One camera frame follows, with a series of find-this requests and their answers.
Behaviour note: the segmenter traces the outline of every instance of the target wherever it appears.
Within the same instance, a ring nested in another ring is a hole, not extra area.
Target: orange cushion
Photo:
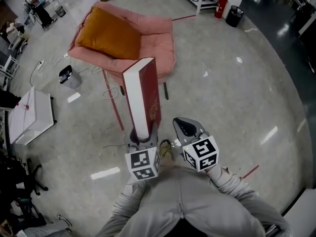
[[[124,20],[93,7],[77,44],[117,59],[138,60],[141,34]]]

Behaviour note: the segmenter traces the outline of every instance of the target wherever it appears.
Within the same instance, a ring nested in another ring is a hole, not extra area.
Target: red fire extinguisher
[[[227,0],[218,0],[218,4],[216,7],[215,17],[221,18],[226,6]]]

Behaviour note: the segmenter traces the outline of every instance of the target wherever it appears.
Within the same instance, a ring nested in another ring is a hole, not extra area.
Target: book
[[[154,121],[161,121],[155,58],[143,58],[122,73],[128,108],[139,141],[150,137]]]

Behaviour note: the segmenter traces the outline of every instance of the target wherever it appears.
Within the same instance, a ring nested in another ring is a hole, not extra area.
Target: black and white cube
[[[213,136],[201,139],[182,148],[184,159],[197,171],[218,163],[218,147]]]
[[[136,151],[125,155],[129,172],[138,180],[158,176],[160,155],[157,147]]]

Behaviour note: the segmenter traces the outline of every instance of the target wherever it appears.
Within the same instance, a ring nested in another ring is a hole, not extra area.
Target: black trash can
[[[59,6],[59,7],[55,10],[55,12],[56,12],[57,15],[60,16],[60,17],[63,17],[63,16],[66,14],[66,12],[65,12],[65,10],[64,10],[64,8],[63,8],[63,6]]]
[[[72,89],[79,87],[82,83],[81,76],[70,65],[59,73],[59,82]]]
[[[227,15],[226,23],[232,27],[236,27],[242,16],[243,16],[243,10],[237,6],[232,5],[232,8],[230,9]]]

